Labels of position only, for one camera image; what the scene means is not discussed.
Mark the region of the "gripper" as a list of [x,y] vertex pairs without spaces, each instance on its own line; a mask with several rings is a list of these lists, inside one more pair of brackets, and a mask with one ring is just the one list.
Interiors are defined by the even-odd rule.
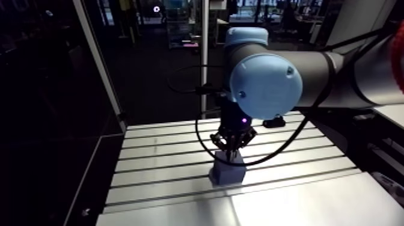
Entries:
[[220,125],[218,131],[210,135],[210,140],[225,152],[227,159],[231,159],[232,155],[236,158],[239,149],[245,147],[257,132],[251,126],[252,118],[236,102],[227,97],[219,97],[217,104],[221,110]]

